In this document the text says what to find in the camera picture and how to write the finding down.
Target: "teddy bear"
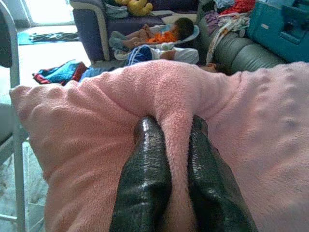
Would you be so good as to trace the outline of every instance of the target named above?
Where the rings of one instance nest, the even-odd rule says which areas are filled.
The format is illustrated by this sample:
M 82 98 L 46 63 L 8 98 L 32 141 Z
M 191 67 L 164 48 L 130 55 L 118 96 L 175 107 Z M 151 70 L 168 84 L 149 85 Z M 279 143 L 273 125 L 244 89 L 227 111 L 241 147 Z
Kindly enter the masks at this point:
M 134 16 L 145 16 L 153 9 L 147 0 L 115 0 L 116 3 L 127 6 L 128 11 Z

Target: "fleece fabric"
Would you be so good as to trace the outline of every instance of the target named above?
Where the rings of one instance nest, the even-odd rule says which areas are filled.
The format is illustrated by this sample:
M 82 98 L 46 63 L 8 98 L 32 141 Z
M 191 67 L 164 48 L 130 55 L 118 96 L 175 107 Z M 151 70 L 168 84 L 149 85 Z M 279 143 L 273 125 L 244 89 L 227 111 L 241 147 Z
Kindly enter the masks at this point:
M 187 153 L 193 115 L 231 167 L 260 232 L 309 228 L 309 64 L 233 76 L 157 60 L 85 79 L 11 91 L 49 184 L 48 232 L 109 230 L 139 118 L 166 140 L 172 194 L 165 231 L 192 232 Z

